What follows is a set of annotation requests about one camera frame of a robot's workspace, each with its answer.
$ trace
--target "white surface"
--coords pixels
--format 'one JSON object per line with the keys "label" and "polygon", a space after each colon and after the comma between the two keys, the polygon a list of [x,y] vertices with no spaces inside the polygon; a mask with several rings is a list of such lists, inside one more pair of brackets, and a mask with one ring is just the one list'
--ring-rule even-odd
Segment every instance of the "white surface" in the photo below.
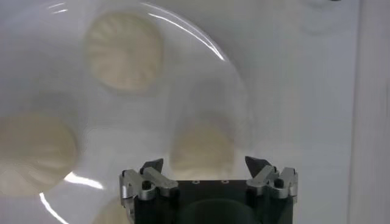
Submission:
{"label": "white surface", "polygon": [[355,99],[350,224],[389,223],[390,1],[363,0]]}

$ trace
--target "white plate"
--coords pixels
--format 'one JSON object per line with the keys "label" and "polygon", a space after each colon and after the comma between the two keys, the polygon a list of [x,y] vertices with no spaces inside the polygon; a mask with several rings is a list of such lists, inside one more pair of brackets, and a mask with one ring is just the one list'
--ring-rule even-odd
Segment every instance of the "white plate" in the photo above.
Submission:
{"label": "white plate", "polygon": [[[0,116],[23,111],[58,116],[75,130],[80,145],[77,166],[55,188],[35,197],[0,198],[2,224],[91,223],[118,195],[120,171],[167,158],[175,132],[197,119],[229,121],[223,127],[235,138],[241,161],[233,178],[248,177],[243,154],[251,153],[252,114],[226,55],[174,13],[150,4],[110,2],[53,2],[0,26]],[[163,76],[146,96],[110,91],[83,62],[83,35],[92,20],[127,8],[148,16],[165,39]],[[171,173],[168,161],[165,172]]]}

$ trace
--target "dumpling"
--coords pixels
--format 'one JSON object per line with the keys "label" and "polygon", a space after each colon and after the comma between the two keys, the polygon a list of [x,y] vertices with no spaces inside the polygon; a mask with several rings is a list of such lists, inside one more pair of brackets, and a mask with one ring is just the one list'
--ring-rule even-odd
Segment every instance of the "dumpling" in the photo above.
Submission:
{"label": "dumpling", "polygon": [[144,91],[161,74],[163,40],[148,20],[126,12],[98,18],[86,35],[92,74],[123,91]]}
{"label": "dumpling", "polygon": [[178,180],[227,179],[234,163],[233,142],[217,126],[189,127],[175,141],[171,169]]}
{"label": "dumpling", "polygon": [[0,195],[36,195],[64,179],[76,161],[69,129],[53,117],[0,119]]}

